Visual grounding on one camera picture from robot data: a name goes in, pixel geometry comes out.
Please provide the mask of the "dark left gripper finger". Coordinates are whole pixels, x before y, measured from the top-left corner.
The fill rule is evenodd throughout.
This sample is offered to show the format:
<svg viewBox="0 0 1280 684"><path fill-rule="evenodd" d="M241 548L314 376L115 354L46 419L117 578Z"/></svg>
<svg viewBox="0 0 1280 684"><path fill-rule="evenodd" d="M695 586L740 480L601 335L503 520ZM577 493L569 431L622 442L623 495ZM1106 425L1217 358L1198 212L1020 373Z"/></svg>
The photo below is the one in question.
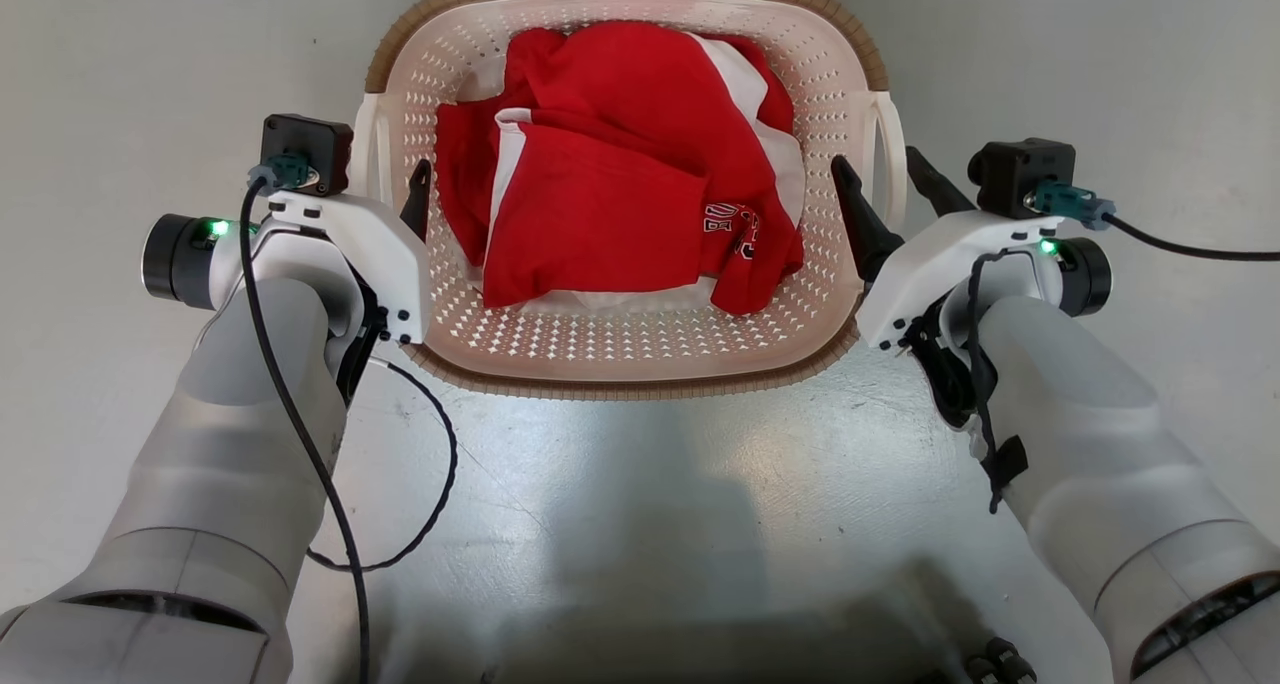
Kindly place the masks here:
<svg viewBox="0 0 1280 684"><path fill-rule="evenodd" d="M428 238L431 173L433 167L430 161L420 159L410 174L404 205L399 213L399 219L421 241Z"/></svg>

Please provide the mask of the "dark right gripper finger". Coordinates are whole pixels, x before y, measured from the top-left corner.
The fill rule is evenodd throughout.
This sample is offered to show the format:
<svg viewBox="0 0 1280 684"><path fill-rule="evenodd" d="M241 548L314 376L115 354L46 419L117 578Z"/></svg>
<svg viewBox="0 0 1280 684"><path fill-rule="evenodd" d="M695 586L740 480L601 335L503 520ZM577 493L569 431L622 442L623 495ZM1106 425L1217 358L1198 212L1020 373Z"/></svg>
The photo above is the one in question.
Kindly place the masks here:
<svg viewBox="0 0 1280 684"><path fill-rule="evenodd" d="M975 211L977 206L947 177L940 173L918 147L905 147L908 175L936 216Z"/></svg>
<svg viewBox="0 0 1280 684"><path fill-rule="evenodd" d="M904 240L876 214L863 195L861 178L844 155L832 158L829 172L858 275L865 286L873 286Z"/></svg>

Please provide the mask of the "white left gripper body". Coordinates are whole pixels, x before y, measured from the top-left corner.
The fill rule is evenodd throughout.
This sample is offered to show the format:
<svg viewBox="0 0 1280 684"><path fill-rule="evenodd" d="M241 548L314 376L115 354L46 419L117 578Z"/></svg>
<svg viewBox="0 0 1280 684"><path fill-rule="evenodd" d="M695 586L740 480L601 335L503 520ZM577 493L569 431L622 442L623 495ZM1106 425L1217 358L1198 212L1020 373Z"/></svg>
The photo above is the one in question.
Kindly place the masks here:
<svg viewBox="0 0 1280 684"><path fill-rule="evenodd" d="M366 284L376 298L370 309L387 310L390 339L425 342L433 305L428 246L388 205L280 191L268 209L259 232L260 275L311 286L339 336L355 333L358 287Z"/></svg>

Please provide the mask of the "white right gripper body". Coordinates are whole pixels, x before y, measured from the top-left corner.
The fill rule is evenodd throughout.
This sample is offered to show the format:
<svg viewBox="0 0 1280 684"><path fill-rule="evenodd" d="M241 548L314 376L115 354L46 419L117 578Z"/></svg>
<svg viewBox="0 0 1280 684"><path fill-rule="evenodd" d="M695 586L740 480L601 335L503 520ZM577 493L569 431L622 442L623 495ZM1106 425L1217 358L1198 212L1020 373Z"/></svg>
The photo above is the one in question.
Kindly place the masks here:
<svg viewBox="0 0 1280 684"><path fill-rule="evenodd" d="M970 211L942 216L892 252L856 314L861 338L873 348L897 347L906 329L938 304L943 347L960 352L972 325L968 281L983 255L978 313L1000 298L1030 297L1059 305L1064 283L1059 261L1042 241L1053 238L1060 216L1011 220Z"/></svg>

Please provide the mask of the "cream laundry basket brown rim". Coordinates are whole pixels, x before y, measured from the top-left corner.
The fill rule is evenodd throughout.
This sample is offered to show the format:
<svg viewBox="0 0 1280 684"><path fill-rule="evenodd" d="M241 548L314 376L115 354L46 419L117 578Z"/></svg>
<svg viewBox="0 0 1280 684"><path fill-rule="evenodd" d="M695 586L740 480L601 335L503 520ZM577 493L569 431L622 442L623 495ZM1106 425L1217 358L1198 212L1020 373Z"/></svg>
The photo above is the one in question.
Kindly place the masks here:
<svg viewBox="0 0 1280 684"><path fill-rule="evenodd" d="M588 311L486 309L429 195L426 338L406 347L426 373L490 395L549 400L680 400L788 386L858 341L863 283L829 164L842 155L882 220L899 229L909 181L902 128L881 53L840 0L419 0L383 36L355 123L351 188L402 209L413 169L433 160L436 109L500 88L520 32L599 20L650 20L739 35L767 55L795 106L803 151L803 268L769 307L732 318L713 307Z"/></svg>

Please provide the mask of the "red and white garment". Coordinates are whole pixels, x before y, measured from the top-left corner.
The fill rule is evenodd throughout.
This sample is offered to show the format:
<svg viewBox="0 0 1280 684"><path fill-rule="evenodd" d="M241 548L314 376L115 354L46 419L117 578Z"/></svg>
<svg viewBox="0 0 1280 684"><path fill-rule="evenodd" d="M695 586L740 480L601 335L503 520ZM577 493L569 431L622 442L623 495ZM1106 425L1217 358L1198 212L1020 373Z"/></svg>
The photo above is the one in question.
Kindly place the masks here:
<svg viewBox="0 0 1280 684"><path fill-rule="evenodd" d="M794 104L755 42L536 28L500 74L436 110L439 205L488 307L687 293L746 316L803 268Z"/></svg>

